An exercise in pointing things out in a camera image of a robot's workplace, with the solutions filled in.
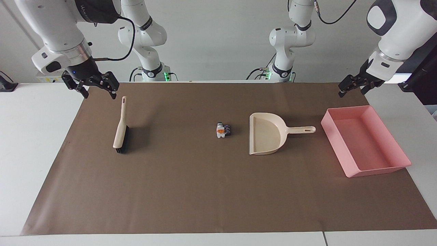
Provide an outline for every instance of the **dustpan handle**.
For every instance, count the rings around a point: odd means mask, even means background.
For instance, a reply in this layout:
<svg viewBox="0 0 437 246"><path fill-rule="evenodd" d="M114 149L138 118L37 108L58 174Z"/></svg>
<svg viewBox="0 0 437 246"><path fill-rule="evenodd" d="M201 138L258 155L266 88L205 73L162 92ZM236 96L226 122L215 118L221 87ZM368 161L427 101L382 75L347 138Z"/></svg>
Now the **dustpan handle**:
<svg viewBox="0 0 437 246"><path fill-rule="evenodd" d="M288 134L305 134L305 133L315 133L315 127L289 127L287 129Z"/></svg>

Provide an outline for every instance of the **brush handle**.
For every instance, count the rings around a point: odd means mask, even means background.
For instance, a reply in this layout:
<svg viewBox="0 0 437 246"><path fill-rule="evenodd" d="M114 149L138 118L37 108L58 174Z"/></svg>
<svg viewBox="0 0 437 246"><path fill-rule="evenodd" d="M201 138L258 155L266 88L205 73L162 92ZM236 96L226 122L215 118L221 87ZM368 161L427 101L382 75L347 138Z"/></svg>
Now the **brush handle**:
<svg viewBox="0 0 437 246"><path fill-rule="evenodd" d="M120 122L118 122L117 132L115 132L113 148L121 148L123 146L123 141L125 140L126 134L126 106L127 106L126 96L121 99L121 114Z"/></svg>
<svg viewBox="0 0 437 246"><path fill-rule="evenodd" d="M126 119L126 102L127 102L127 98L126 96L123 96L121 98L121 115L120 115L120 120L125 120Z"/></svg>

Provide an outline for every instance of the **black bristles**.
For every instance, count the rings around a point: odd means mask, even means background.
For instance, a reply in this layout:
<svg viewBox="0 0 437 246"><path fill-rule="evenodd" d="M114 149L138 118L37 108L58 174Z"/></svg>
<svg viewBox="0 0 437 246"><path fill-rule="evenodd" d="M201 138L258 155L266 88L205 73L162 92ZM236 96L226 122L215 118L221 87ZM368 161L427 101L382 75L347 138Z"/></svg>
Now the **black bristles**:
<svg viewBox="0 0 437 246"><path fill-rule="evenodd" d="M129 127L126 126L126 131L125 131L125 137L123 139L123 145L121 146L121 148L115 149L117 151L117 153L119 154L124 154L124 152L126 151L126 140L128 138L128 133L129 133Z"/></svg>

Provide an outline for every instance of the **small toy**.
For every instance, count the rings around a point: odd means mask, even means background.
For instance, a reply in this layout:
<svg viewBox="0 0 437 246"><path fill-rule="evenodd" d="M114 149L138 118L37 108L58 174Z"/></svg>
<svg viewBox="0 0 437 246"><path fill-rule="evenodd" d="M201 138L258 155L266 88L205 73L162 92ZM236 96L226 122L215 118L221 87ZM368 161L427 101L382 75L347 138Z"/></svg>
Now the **small toy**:
<svg viewBox="0 0 437 246"><path fill-rule="evenodd" d="M225 137L225 128L223 127L223 123L217 123L217 138Z"/></svg>

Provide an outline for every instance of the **green led light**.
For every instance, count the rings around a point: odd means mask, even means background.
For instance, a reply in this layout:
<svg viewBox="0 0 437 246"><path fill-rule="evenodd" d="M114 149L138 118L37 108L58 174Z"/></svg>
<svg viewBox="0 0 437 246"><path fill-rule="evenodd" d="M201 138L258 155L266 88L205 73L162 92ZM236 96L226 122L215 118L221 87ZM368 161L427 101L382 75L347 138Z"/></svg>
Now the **green led light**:
<svg viewBox="0 0 437 246"><path fill-rule="evenodd" d="M170 76L166 72L164 72L164 78L165 78L165 81L167 81L167 82L170 81Z"/></svg>

